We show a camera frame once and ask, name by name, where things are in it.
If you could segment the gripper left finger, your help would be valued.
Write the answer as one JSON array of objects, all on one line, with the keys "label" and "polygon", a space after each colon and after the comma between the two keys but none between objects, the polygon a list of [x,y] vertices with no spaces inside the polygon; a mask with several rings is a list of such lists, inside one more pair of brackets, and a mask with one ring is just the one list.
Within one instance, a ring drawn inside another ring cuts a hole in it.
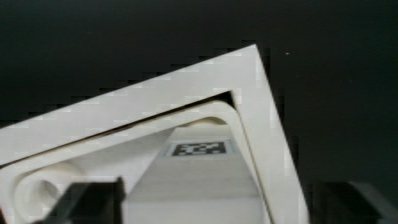
[{"label": "gripper left finger", "polygon": [[33,224],[122,224],[124,181],[76,182]]}]

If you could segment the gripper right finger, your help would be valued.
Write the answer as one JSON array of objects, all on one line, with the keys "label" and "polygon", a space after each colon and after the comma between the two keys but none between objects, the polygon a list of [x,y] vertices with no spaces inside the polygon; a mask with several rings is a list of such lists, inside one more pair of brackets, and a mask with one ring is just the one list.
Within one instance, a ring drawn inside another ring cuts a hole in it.
[{"label": "gripper right finger", "polygon": [[314,182],[311,224],[398,224],[398,208],[364,182]]}]

